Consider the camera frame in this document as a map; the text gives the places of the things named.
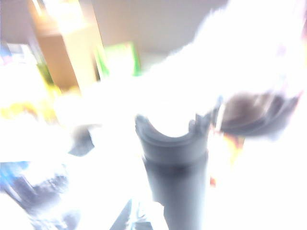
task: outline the cylindrical holder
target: cylindrical holder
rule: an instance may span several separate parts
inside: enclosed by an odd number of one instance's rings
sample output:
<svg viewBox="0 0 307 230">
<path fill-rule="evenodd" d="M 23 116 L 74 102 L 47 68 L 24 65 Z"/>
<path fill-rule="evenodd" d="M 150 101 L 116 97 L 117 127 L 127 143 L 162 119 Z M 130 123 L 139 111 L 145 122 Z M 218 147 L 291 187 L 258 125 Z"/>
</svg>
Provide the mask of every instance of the cylindrical holder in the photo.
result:
<svg viewBox="0 0 307 230">
<path fill-rule="evenodd" d="M 159 133 L 143 116 L 136 118 L 153 198 L 165 207 L 170 230 L 203 229 L 210 118 L 197 115 L 179 138 Z"/>
</svg>

